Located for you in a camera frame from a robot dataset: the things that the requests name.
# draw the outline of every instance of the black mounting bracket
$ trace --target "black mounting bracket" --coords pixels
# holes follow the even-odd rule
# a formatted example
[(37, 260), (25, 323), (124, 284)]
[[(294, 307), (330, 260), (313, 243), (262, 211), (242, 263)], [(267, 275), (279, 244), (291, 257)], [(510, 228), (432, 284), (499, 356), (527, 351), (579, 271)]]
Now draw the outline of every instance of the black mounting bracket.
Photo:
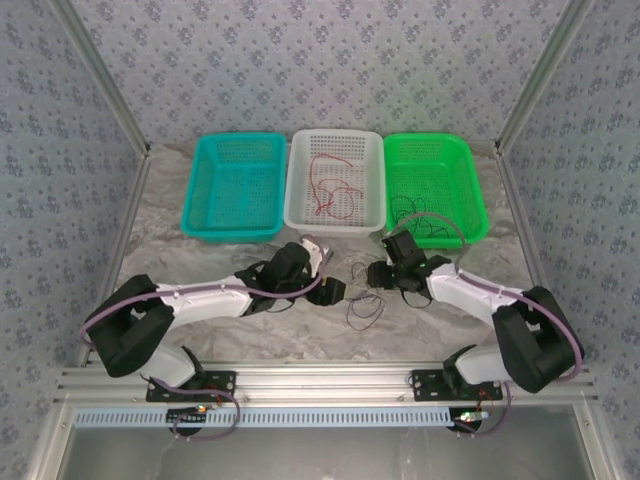
[[(216, 389), (229, 395), (233, 395), (236, 389), (238, 376), (233, 371), (204, 371), (201, 373), (201, 387), (198, 390)], [(153, 378), (149, 379), (147, 386), (147, 402), (149, 403), (201, 403), (210, 405), (212, 403), (230, 402), (228, 398), (219, 395), (218, 397), (208, 394), (182, 394), (171, 392), (159, 385)]]
[(413, 399), (416, 402), (486, 401), (487, 398), (481, 391), (486, 392), (493, 400), (502, 400), (503, 398), (500, 384), (496, 386), (493, 382), (473, 385), (465, 391), (464, 396), (457, 395), (445, 381), (444, 370), (413, 370), (411, 372), (411, 387), (413, 388)]

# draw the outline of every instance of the basket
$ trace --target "basket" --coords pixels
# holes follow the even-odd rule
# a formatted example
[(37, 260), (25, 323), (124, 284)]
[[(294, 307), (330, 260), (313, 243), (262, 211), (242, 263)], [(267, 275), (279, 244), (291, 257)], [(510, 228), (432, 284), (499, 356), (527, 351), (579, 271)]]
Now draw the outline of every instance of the basket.
[[(443, 133), (402, 133), (384, 139), (387, 229), (416, 212), (453, 220), (468, 243), (489, 232), (471, 150), (464, 140)], [(459, 248), (458, 235), (441, 220), (423, 217), (406, 224), (421, 248)]]
[(282, 228), (287, 142), (276, 133), (198, 140), (182, 231), (206, 242), (267, 242)]
[(320, 129), (293, 136), (284, 201), (284, 221), (291, 228), (317, 236), (365, 237), (384, 227), (384, 192), (380, 135)]

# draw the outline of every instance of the green basket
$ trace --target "green basket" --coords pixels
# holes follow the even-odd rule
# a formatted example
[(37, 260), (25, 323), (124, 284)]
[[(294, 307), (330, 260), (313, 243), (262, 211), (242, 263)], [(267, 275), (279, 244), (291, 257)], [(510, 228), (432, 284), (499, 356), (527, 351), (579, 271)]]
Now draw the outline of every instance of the green basket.
[[(489, 232), (471, 149), (445, 133), (399, 133), (384, 139), (387, 229), (417, 212), (453, 220), (468, 243)], [(416, 218), (406, 224), (420, 248), (460, 248), (455, 231), (441, 220)]]

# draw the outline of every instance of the blue floral wallpaper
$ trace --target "blue floral wallpaper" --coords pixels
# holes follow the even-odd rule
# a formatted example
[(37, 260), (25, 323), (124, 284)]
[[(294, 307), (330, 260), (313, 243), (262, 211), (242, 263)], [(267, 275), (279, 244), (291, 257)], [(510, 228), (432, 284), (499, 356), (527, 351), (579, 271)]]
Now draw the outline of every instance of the blue floral wallpaper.
[(3, 1), (0, 18), (0, 478), (19, 479), (137, 159), (49, 4)]
[(553, 289), (640, 479), (640, 3), (596, 0), (508, 152)]
[(497, 137), (567, 0), (75, 0), (147, 138)]

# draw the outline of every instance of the black wire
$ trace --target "black wire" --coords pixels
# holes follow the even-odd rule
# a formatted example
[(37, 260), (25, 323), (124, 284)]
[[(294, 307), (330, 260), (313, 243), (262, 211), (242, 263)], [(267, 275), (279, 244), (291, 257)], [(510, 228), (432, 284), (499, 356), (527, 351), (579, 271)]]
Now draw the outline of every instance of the black wire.
[(282, 313), (282, 312), (286, 312), (287, 310), (289, 310), (291, 307), (293, 307), (293, 303), (291, 302), (288, 306), (284, 307), (281, 310), (267, 310), (267, 313)]
[[(394, 208), (394, 205), (395, 205), (394, 202), (398, 202), (398, 201), (404, 201), (405, 203), (408, 203), (408, 205), (402, 205), (401, 209), (396, 209)], [(424, 198), (421, 198), (421, 197), (411, 198), (411, 197), (408, 197), (407, 195), (394, 196), (389, 202), (389, 209), (391, 210), (391, 217), (393, 218), (393, 221), (396, 224), (398, 224), (408, 216), (411, 216), (418, 212), (424, 212), (428, 210), (427, 202), (425, 201)], [(415, 220), (412, 220), (409, 223), (407, 223), (405, 225), (405, 228), (409, 230), (413, 236), (421, 236), (426, 238), (439, 236), (439, 237), (451, 238), (451, 235), (450, 235), (451, 232), (447, 227), (434, 224), (427, 217), (418, 217)], [(428, 229), (428, 230), (423, 235), (420, 235), (420, 234), (416, 235), (416, 232), (418, 229), (420, 230)]]
[(402, 300), (404, 300), (404, 303), (409, 305), (411, 308), (417, 308), (417, 309), (427, 308), (429, 305), (431, 305), (431, 302), (433, 302), (433, 300), (429, 300), (429, 303), (427, 303), (426, 305), (417, 305), (417, 306), (416, 305), (411, 305), (407, 301), (407, 297), (404, 296), (405, 293), (406, 293), (406, 290), (400, 290), (400, 295), (402, 296)]
[[(366, 272), (367, 265), (365, 263), (363, 263), (363, 262), (355, 262), (353, 265), (351, 265), (351, 280), (355, 280), (355, 278), (356, 278), (356, 274), (353, 271), (353, 269), (354, 269), (354, 267), (356, 265), (362, 265), (365, 268), (365, 272)], [(358, 312), (356, 312), (356, 303), (358, 303), (361, 300), (365, 300), (367, 298), (375, 298), (376, 300), (378, 300), (378, 306), (370, 314), (361, 315)], [(382, 314), (384, 312), (384, 307), (385, 307), (386, 304), (387, 304), (386, 300), (384, 298), (382, 298), (380, 295), (373, 294), (373, 293), (367, 293), (367, 291), (361, 292), (360, 294), (356, 295), (355, 298), (352, 298), (351, 300), (349, 300), (349, 305), (347, 306), (347, 314), (346, 314), (347, 325), (349, 325), (349, 327), (351, 327), (356, 332), (364, 332), (365, 330), (369, 330), (371, 327), (373, 327), (373, 325), (382, 316)], [(369, 323), (365, 327), (359, 328), (359, 327), (354, 326), (351, 323), (351, 320), (349, 319), (349, 314), (350, 313), (353, 313), (356, 317), (361, 318), (363, 320), (369, 319), (369, 318), (373, 317), (374, 315), (375, 315), (375, 317), (371, 321), (371, 323)]]
[[(355, 309), (355, 304), (358, 302), (358, 300), (364, 300), (365, 298), (377, 298), (378, 300), (378, 306), (376, 307), (376, 309), (371, 312), (369, 315), (360, 315), (358, 312), (356, 312)], [(382, 313), (384, 312), (384, 307), (386, 305), (386, 300), (384, 300), (382, 297), (378, 296), (378, 295), (373, 295), (373, 294), (366, 294), (366, 295), (362, 295), (359, 297), (354, 298), (353, 300), (351, 300), (349, 302), (349, 306), (347, 307), (347, 325), (349, 325), (353, 330), (355, 330), (356, 332), (364, 332), (365, 330), (369, 330), (371, 327), (373, 327), (373, 325), (378, 321), (378, 319), (382, 316)], [(353, 312), (353, 314), (358, 317), (358, 318), (362, 318), (364, 320), (373, 317), (374, 315), (377, 315), (374, 317), (374, 319), (371, 321), (371, 323), (369, 323), (367, 326), (362, 327), (362, 328), (358, 328), (356, 326), (354, 326), (351, 323), (351, 320), (349, 320), (349, 313)]]

